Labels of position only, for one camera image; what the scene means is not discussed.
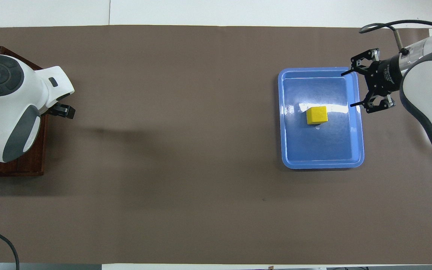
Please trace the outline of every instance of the brown table surface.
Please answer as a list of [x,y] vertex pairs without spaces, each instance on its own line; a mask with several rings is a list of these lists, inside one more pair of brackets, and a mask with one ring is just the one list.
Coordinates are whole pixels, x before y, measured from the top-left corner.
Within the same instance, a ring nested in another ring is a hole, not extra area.
[[22,262],[432,264],[432,148],[401,104],[363,115],[359,168],[281,162],[278,73],[391,57],[391,31],[0,28],[0,45],[76,89],[45,175],[0,179],[0,233]]

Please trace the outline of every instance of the yellow cube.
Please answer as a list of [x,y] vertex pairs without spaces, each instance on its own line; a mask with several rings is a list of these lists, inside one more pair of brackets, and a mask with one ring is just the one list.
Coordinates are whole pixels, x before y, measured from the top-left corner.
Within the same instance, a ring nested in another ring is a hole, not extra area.
[[306,111],[308,125],[319,125],[328,121],[326,106],[314,106]]

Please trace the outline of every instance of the blue plastic lid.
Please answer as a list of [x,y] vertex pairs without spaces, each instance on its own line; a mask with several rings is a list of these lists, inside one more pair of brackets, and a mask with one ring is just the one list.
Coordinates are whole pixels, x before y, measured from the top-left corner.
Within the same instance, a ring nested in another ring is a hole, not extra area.
[[[346,67],[288,68],[279,73],[283,163],[291,169],[355,168],[365,159],[358,77]],[[306,111],[326,106],[328,121],[308,125]]]

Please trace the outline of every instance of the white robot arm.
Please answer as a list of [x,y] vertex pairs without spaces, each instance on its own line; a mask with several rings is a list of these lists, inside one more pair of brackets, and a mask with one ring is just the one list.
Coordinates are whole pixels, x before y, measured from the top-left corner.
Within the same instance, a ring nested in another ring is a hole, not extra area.
[[[360,33],[365,33],[369,26],[391,24],[396,23],[370,24]],[[398,41],[397,30],[391,29]],[[421,123],[432,144],[432,36],[406,48],[400,44],[399,41],[400,53],[387,60],[379,61],[377,48],[351,58],[351,69],[342,75],[353,71],[364,75],[369,89],[365,99],[351,106],[362,105],[367,113],[389,109],[395,105],[390,93],[400,90],[401,103]],[[373,62],[366,67],[361,65],[363,59]],[[377,96],[384,97],[379,105],[373,103]]]
[[17,159],[31,148],[42,113],[72,118],[74,109],[57,102],[73,93],[60,67],[34,71],[14,57],[0,55],[0,162]]

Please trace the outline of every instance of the wooden cabinet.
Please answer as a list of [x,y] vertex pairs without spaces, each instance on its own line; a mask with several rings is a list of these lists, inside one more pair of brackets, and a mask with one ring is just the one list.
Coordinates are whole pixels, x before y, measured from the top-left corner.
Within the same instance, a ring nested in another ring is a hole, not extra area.
[[[30,66],[34,70],[41,67],[29,62],[16,53],[0,46],[0,54],[13,56]],[[3,163],[0,162],[0,176],[42,176],[44,173],[44,156],[46,152],[46,133],[48,131],[48,115],[41,116],[41,127],[33,146],[18,159]]]

